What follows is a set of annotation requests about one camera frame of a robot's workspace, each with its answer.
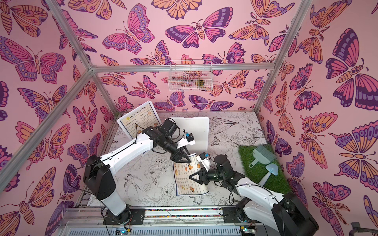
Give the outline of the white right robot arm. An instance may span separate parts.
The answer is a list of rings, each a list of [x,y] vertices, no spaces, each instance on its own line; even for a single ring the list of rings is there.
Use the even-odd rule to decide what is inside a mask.
[[[211,169],[207,153],[195,158],[201,169],[190,175],[190,179],[198,184],[219,182],[232,195],[240,196],[241,201],[235,207],[240,221],[258,221],[281,236],[313,236],[318,231],[318,223],[292,192],[278,193],[251,181],[233,170],[227,155],[214,158],[215,169]]]

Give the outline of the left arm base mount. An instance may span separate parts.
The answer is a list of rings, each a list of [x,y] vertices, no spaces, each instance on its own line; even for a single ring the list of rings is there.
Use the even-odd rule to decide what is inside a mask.
[[[126,208],[120,215],[115,216],[110,210],[107,210],[103,225],[142,225],[145,211],[144,208]]]

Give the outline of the black object bottom right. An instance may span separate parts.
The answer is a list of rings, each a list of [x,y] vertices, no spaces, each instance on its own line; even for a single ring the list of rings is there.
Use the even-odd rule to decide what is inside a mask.
[[[349,236],[355,236],[357,233],[371,233],[371,234],[378,234],[378,230],[369,229],[369,228],[361,228],[359,222],[351,222],[352,230],[349,231]]]

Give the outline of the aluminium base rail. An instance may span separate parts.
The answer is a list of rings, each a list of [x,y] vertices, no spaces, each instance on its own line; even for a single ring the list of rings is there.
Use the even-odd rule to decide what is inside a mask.
[[[56,236],[278,236],[262,223],[224,223],[221,207],[131,207],[144,208],[142,225],[103,225],[103,207],[66,210]]]

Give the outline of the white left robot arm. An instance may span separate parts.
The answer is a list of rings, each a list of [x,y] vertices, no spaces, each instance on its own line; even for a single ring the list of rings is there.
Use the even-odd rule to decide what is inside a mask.
[[[150,126],[137,133],[136,137],[122,147],[100,157],[95,154],[88,158],[85,166],[83,182],[89,191],[107,209],[109,218],[118,224],[130,222],[132,214],[128,204],[116,190],[114,176],[126,164],[141,154],[161,147],[170,154],[175,163],[191,162],[188,145],[195,144],[193,134],[184,132],[179,141],[172,140],[179,127],[172,119],[167,119],[162,125]]]

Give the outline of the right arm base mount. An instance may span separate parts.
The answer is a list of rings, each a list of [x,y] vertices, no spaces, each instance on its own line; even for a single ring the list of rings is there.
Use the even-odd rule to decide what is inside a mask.
[[[219,209],[219,214],[223,217],[224,223],[251,223],[258,222],[262,223],[259,216],[259,211],[255,208],[237,208],[237,207],[221,207]]]

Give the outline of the aluminium cage frame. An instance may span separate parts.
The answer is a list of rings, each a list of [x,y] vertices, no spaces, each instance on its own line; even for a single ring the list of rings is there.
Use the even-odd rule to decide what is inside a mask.
[[[170,71],[172,67],[170,65],[149,65],[149,66],[131,66],[131,65],[121,65],[121,66],[95,66],[88,59],[86,53],[82,49],[79,41],[76,39],[73,30],[69,26],[60,6],[56,1],[46,2],[50,8],[52,15],[57,19],[58,23],[62,27],[63,31],[66,33],[69,42],[78,54],[78,57],[85,67],[86,71],[80,79],[74,83],[72,88],[68,91],[68,94],[62,98],[62,101],[57,105],[57,107],[50,113],[42,125],[36,129],[34,134],[29,140],[26,141],[13,155],[12,159],[9,161],[1,171],[1,190],[4,190],[8,183],[11,182],[12,178],[21,169],[22,165],[26,162],[27,158],[31,155],[32,151],[37,147],[38,143],[45,137],[47,132],[54,126],[58,121],[62,113],[68,106],[73,102],[76,95],[80,92],[81,88],[86,84],[87,81],[93,80],[103,99],[112,110],[114,114],[117,114],[117,110],[110,99],[110,95],[102,86],[99,80],[98,74],[103,72],[150,72],[158,71],[165,72]],[[283,57],[288,51],[292,40],[294,39],[296,33],[299,31],[307,11],[310,9],[312,1],[301,1],[299,8],[291,20],[291,26],[288,34],[286,35],[285,42],[281,47],[281,51],[274,63],[264,63],[264,64],[221,64],[221,65],[205,65],[205,64],[195,64],[195,65],[175,65],[174,69],[181,71],[194,71],[194,70],[237,70],[237,69],[267,69],[271,70],[272,73],[278,71],[278,66],[282,63]]]

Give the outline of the green artificial grass mat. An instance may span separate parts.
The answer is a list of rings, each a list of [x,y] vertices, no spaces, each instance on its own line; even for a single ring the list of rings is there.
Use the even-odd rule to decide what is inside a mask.
[[[243,174],[253,182],[258,183],[268,173],[268,170],[265,168],[265,165],[260,162],[252,168],[249,167],[249,164],[255,160],[253,156],[253,150],[255,150],[255,148],[256,146],[239,146],[238,151],[243,165]],[[278,175],[271,175],[264,184],[264,187],[282,194],[291,192],[291,188],[278,160],[274,160],[272,164],[278,166]]]

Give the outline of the green succulent plant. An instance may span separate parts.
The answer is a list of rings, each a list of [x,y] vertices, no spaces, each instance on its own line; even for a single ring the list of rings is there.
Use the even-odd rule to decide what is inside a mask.
[[[195,79],[195,86],[199,90],[205,89],[206,82],[202,78]]]

